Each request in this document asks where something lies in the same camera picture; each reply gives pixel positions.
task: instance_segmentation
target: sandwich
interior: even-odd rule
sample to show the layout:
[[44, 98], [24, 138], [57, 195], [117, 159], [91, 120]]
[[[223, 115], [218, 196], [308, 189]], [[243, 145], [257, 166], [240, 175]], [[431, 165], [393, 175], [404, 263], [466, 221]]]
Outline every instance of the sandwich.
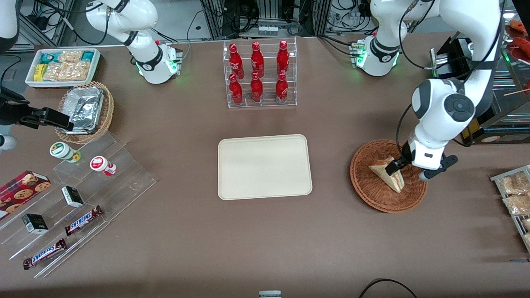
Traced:
[[385, 183], [390, 186], [390, 188], [400, 193], [403, 187], [405, 187], [405, 182], [403, 181], [403, 176], [401, 176], [401, 172], [398, 170], [396, 173], [388, 175], [385, 170], [386, 166], [389, 165], [393, 160], [393, 157], [389, 157], [385, 160], [378, 160], [375, 161], [372, 165], [370, 165], [369, 168], [374, 173], [376, 173], [379, 178], [385, 181]]

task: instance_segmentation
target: brown wicker basket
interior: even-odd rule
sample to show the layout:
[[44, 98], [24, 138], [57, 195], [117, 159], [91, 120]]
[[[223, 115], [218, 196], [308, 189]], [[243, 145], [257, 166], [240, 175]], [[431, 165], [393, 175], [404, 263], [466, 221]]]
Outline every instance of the brown wicker basket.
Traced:
[[[105, 97], [103, 99], [103, 106], [101, 107], [101, 115], [98, 123], [98, 130], [92, 135], [67, 135], [59, 132], [56, 128], [55, 133], [59, 138], [65, 142], [74, 143], [74, 144], [86, 144], [88, 141], [95, 138], [97, 135], [106, 132], [109, 129], [110, 122], [112, 122], [112, 113], [114, 112], [114, 99], [112, 94], [110, 94], [109, 89], [99, 82], [90, 82], [87, 84], [75, 86], [76, 89], [83, 89], [89, 87], [98, 87], [105, 92]], [[63, 100], [59, 104], [59, 111], [63, 109], [63, 104], [65, 103], [66, 94], [63, 96]]]
[[381, 139], [364, 144], [351, 160], [350, 179], [355, 191], [377, 210], [387, 213], [405, 212], [416, 207], [425, 196], [427, 182], [420, 180], [420, 168], [408, 165], [401, 169], [405, 186], [398, 194], [368, 167], [377, 160], [399, 155], [394, 141]]

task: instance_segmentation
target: beige tray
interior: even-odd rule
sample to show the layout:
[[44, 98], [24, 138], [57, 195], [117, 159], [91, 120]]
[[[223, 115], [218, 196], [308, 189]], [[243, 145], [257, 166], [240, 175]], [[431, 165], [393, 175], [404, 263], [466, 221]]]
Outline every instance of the beige tray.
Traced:
[[223, 200], [305, 196], [313, 189], [303, 135], [224, 139], [218, 158]]

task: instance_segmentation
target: acrylic bottle rack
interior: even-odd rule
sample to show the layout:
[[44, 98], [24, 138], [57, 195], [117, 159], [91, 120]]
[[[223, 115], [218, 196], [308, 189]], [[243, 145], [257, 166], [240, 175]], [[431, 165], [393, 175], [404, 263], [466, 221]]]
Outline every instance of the acrylic bottle rack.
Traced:
[[[287, 89], [287, 101], [284, 104], [278, 104], [276, 102], [276, 82], [278, 81], [278, 74], [276, 72], [276, 56], [278, 55], [280, 41], [287, 41], [287, 51], [289, 52], [289, 69], [287, 71], [286, 81], [289, 85]], [[258, 41], [260, 43], [260, 49], [263, 53], [264, 68], [265, 74], [261, 78], [263, 83], [263, 99], [261, 103], [255, 103], [252, 100], [252, 93], [250, 90], [250, 82], [252, 81], [252, 65], [250, 62], [250, 57], [252, 56], [252, 42]], [[245, 72], [245, 77], [242, 80], [239, 80], [241, 87], [243, 89], [243, 104], [241, 106], [236, 106], [230, 95], [230, 89], [228, 88], [230, 81], [228, 76], [232, 73], [230, 68], [230, 51], [228, 46], [231, 43], [237, 45], [237, 52], [241, 55], [243, 59], [243, 70]], [[268, 107], [268, 108], [281, 108], [281, 107], [292, 107], [296, 106], [298, 103], [297, 98], [297, 45], [296, 38], [265, 38], [265, 39], [255, 39], [255, 40], [232, 40], [225, 41], [223, 44], [223, 65], [225, 71], [225, 85], [226, 85], [226, 98], [229, 108], [259, 108], [259, 107]]]

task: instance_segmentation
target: red bottle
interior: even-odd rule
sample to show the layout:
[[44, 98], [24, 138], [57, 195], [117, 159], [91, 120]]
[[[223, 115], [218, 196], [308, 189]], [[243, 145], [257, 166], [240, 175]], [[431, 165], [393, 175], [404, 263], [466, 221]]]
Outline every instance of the red bottle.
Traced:
[[276, 56], [276, 72], [278, 75], [281, 72], [287, 73], [289, 70], [289, 52], [287, 52], [287, 42], [282, 40], [280, 41], [280, 50]]
[[236, 106], [240, 106], [243, 104], [243, 90], [241, 89], [241, 85], [237, 81], [237, 76], [235, 74], [230, 74], [228, 78], [230, 80], [228, 88], [230, 89], [232, 101]]
[[263, 62], [263, 54], [260, 50], [260, 43], [255, 41], [252, 43], [252, 57], [250, 57], [252, 63], [252, 71], [257, 72], [259, 77], [265, 75], [265, 66]]
[[236, 74], [237, 78], [242, 80], [245, 77], [243, 59], [241, 59], [241, 55], [237, 52], [235, 43], [230, 44], [228, 48], [230, 49], [230, 68], [232, 69], [232, 73]]
[[282, 72], [278, 75], [278, 82], [276, 82], [276, 102], [278, 104], [284, 104], [287, 101], [287, 88], [289, 85], [285, 81], [285, 73]]
[[258, 72], [252, 73], [252, 82], [250, 82], [250, 89], [252, 90], [252, 100], [255, 103], [260, 103], [263, 99], [263, 83], [261, 83]]

